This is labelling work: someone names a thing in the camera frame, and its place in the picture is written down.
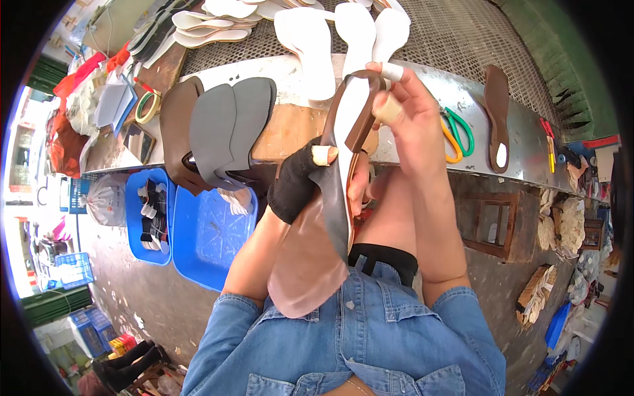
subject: denim shirt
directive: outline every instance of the denim shirt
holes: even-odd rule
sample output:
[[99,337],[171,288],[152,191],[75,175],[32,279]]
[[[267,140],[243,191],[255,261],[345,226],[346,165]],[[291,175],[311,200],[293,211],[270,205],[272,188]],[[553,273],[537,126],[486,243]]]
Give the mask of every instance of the denim shirt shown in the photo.
[[310,314],[289,319],[267,299],[223,294],[183,383],[186,395],[321,395],[353,374],[377,395],[502,395],[506,361],[476,294],[456,287],[431,309],[361,256]]

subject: perforated metal mesh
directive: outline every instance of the perforated metal mesh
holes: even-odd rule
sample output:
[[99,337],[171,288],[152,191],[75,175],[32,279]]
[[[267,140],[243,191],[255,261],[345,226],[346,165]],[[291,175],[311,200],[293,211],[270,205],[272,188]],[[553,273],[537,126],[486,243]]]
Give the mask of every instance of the perforated metal mesh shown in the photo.
[[[342,0],[320,0],[334,11]],[[508,76],[511,97],[559,126],[552,98],[535,62],[502,11],[487,0],[399,0],[411,18],[410,38],[392,59],[409,61],[484,83],[487,65]],[[329,23],[332,52],[347,44]],[[273,22],[261,20],[242,42],[217,42],[188,53],[181,75],[246,59],[288,55]]]

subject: black fingerless glove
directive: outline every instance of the black fingerless glove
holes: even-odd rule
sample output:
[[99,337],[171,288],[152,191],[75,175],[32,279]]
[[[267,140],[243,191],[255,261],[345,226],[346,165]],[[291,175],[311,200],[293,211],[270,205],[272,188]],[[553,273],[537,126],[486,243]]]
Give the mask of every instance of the black fingerless glove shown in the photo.
[[319,167],[313,162],[312,147],[320,141],[318,136],[288,156],[281,164],[279,177],[269,188],[269,206],[287,224],[293,224],[314,195],[316,184],[308,175]]

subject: green-handled scissors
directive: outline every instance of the green-handled scissors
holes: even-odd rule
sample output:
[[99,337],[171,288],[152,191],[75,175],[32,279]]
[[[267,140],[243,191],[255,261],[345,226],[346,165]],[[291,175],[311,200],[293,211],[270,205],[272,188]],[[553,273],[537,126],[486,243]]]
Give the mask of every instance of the green-handled scissors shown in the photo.
[[[459,115],[454,113],[448,107],[444,108],[444,115],[449,120],[449,125],[451,126],[451,133],[453,134],[453,137],[456,138],[456,142],[458,142],[460,150],[462,151],[462,155],[470,156],[471,154],[473,154],[474,135],[473,133],[471,133],[471,128],[469,127],[469,125],[462,118],[460,118]],[[460,135],[458,134],[458,128],[456,127],[456,120],[460,123],[460,125],[462,125],[462,127],[465,129],[465,132],[467,133],[467,137],[469,138],[469,150],[465,150],[465,148],[462,146],[462,142],[460,141]]]

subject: hand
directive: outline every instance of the hand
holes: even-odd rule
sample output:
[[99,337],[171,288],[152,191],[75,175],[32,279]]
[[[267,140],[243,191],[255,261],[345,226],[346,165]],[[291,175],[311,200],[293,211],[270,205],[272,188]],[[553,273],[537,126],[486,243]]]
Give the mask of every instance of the hand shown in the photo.
[[[366,69],[380,73],[382,64],[369,62]],[[402,105],[401,111],[389,122],[403,172],[412,177],[432,176],[446,172],[443,130],[436,99],[418,79],[412,69],[405,68],[391,91],[380,92],[373,103],[373,113],[383,108],[391,95]]]
[[365,190],[370,183],[370,161],[365,152],[359,153],[353,178],[348,186],[348,199],[350,201],[350,211],[353,216],[361,214]]
[[[321,136],[306,143],[304,147],[288,156],[280,167],[280,174],[269,188],[266,197],[273,213],[287,224],[299,215],[299,212],[313,198],[315,183],[308,175],[317,169],[313,159],[313,146],[319,146]],[[339,154],[339,149],[329,147],[327,164],[332,163]]]

